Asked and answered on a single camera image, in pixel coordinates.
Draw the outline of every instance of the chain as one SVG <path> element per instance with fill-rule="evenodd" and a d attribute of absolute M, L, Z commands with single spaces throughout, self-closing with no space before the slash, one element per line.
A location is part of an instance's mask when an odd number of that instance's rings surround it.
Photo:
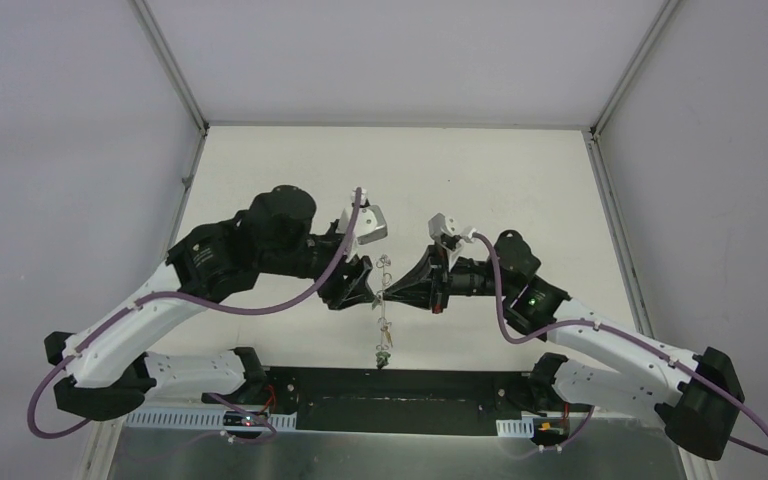
<path fill-rule="evenodd" d="M 384 290 L 386 290 L 393 281 L 393 276 L 387 272 L 387 267 L 390 265 L 390 257 L 387 255 L 381 255 L 378 261 L 375 262 L 375 267 L 381 269 L 381 289 L 375 293 L 376 303 L 381 307 L 381 316 L 378 318 L 381 339 L 378 342 L 378 345 L 375 346 L 375 360 L 379 370 L 390 363 L 390 352 L 388 352 L 388 350 L 393 348 L 393 337 L 390 334 L 390 326 L 392 323 L 387 320 L 387 304 L 384 301 Z"/>

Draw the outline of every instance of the white tabletop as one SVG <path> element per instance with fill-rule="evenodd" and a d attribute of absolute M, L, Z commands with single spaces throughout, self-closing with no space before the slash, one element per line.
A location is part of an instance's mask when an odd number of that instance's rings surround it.
<path fill-rule="evenodd" d="M 539 275 L 591 308 L 633 328 L 619 266 L 581 133 L 436 128 L 214 127 L 198 167 L 179 238 L 200 224 L 231 218 L 277 185 L 310 193 L 313 232 L 324 233 L 357 186 L 381 206 L 388 238 L 362 247 L 392 259 L 400 278 L 430 243 L 437 212 L 495 240 L 515 229 L 543 262 Z M 480 244 L 465 255 L 485 259 Z M 379 287 L 373 272 L 370 285 Z M 262 307 L 287 300 L 310 280 L 261 275 L 254 290 L 225 301 Z M 264 365 L 371 368 L 378 311 L 334 312 L 318 296 L 267 317 L 206 312 L 152 350 L 176 354 L 252 346 Z M 389 303 L 395 348 L 390 368 L 526 371 L 545 351 L 508 345 L 491 298 L 452 298 L 441 315 Z"/>

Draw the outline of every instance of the gray floor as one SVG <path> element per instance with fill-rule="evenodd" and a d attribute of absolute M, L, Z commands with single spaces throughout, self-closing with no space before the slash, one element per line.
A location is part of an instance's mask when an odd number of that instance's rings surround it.
<path fill-rule="evenodd" d="M 558 455 L 526 460 L 527 439 L 282 433 L 265 446 L 229 446 L 218 435 L 151 463 L 198 432 L 126 428 L 110 473 L 119 479 L 685 479 L 662 432 L 636 421 L 594 419 Z"/>

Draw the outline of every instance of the perforated metal bracket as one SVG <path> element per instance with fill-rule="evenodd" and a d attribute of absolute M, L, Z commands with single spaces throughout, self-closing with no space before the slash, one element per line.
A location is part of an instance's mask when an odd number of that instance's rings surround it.
<path fill-rule="evenodd" d="M 227 430 L 229 432 L 259 432 L 265 427 L 226 425 L 227 410 L 216 408 L 142 407 L 128 414 L 129 428 L 162 428 L 168 430 Z M 296 430 L 296 414 L 271 415 L 267 421 L 279 432 Z"/>
<path fill-rule="evenodd" d="M 533 438 L 534 420 L 531 417 L 522 417 L 520 420 L 496 420 L 496 436 Z"/>

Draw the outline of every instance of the robotic arm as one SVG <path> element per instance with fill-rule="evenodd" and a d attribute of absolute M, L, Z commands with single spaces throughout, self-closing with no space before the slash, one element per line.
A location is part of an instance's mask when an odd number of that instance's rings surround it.
<path fill-rule="evenodd" d="M 472 242 L 474 233 L 469 227 L 461 230 L 445 215 L 433 217 L 429 234 L 434 243 L 404 278 L 384 292 L 384 299 L 442 313 L 453 295 L 495 295 L 491 262 L 460 256 L 463 243 Z M 613 327 L 694 369 L 743 402 L 734 367 L 724 353 L 709 347 L 699 355 L 673 347 L 628 331 L 588 308 L 537 275 L 540 260 L 514 230 L 502 232 L 493 247 L 501 270 L 504 319 L 512 329 L 530 335 L 557 319 Z M 524 380 L 525 397 L 533 411 L 546 410 L 558 400 L 598 405 L 664 428 L 676 444 L 700 457 L 722 457 L 739 410 L 690 375 L 598 327 L 557 328 L 539 338 L 582 352 L 613 370 L 544 354 Z"/>
<path fill-rule="evenodd" d="M 261 273 L 317 279 L 347 234 L 352 235 L 348 251 L 317 293 L 332 310 L 372 302 L 374 294 L 366 283 L 372 262 L 355 255 L 355 250 L 386 237 L 387 224 L 381 210 L 361 194 L 358 220 L 354 230 L 347 232 L 354 208 L 347 207 L 324 235 L 311 234 L 316 212 L 313 198 L 297 187 L 279 186 L 255 197 L 251 207 L 234 218 L 193 229 L 169 250 L 148 281 L 108 317 L 129 306 L 130 311 L 85 349 L 77 347 L 108 320 L 74 335 L 54 332 L 45 339 L 52 365 L 65 356 L 75 357 L 66 366 L 67 376 L 54 386 L 58 408 L 101 421 L 127 414 L 159 393 L 233 393 L 244 398 L 246 390 L 259 392 L 263 371 L 252 349 L 209 356 L 146 352 L 175 326 L 204 311 L 204 305 L 179 298 L 145 305 L 135 302 L 155 292 L 180 292 L 219 303 L 233 293 L 251 290 Z"/>

